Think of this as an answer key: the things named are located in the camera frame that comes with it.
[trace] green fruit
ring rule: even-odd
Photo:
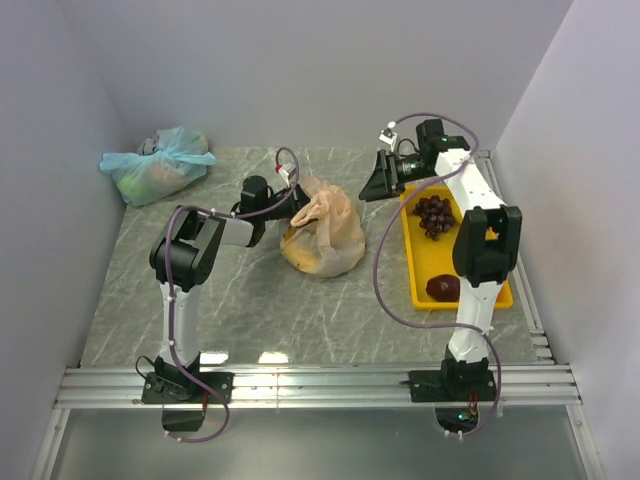
[[[132,203],[139,203],[148,193],[145,183],[140,181],[140,178],[134,172],[123,175],[118,182],[118,190]]]

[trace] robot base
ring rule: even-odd
[[[201,410],[168,409],[162,412],[162,426],[168,432],[196,432],[202,426],[208,403],[229,403],[233,389],[233,374],[229,372],[200,372],[200,357],[187,368],[198,380],[220,395],[206,395],[174,366],[157,358],[155,371],[146,376],[141,403],[147,405],[201,404]]]
[[[412,370],[406,383],[413,403],[468,402],[471,394],[477,394],[479,402],[496,398],[489,361],[484,358],[477,363],[457,362],[448,347],[439,371]]]

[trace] dark red grapes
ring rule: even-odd
[[[441,200],[438,195],[418,200],[413,214],[420,216],[420,228],[424,228],[425,236],[434,241],[440,240],[440,234],[447,233],[456,224],[451,202],[448,198]]]

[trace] marble surface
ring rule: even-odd
[[[205,178],[155,204],[127,209],[84,350],[84,367],[128,366],[139,355],[153,358],[158,353],[162,297],[148,255],[177,204],[228,211],[239,199],[247,175],[263,175],[271,185],[281,185],[273,168],[275,149],[227,148],[214,153],[218,164]],[[354,200],[375,159],[374,147],[296,153],[303,174],[340,185]],[[226,352],[233,363],[256,363],[265,352],[306,364],[440,361],[451,332],[396,324],[373,293],[373,250],[397,201],[355,202],[367,252],[352,271],[338,278],[314,278],[295,270],[280,253],[275,223],[254,248],[222,247],[203,287],[201,349]],[[385,243],[379,278],[383,297],[403,318],[454,322],[455,312],[413,309],[400,220]],[[492,338],[503,362],[530,363],[536,356],[517,289],[511,285],[515,306],[495,313]]]

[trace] red fruit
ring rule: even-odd
[[[460,299],[460,279],[454,275],[438,275],[427,282],[427,294],[437,302]]]

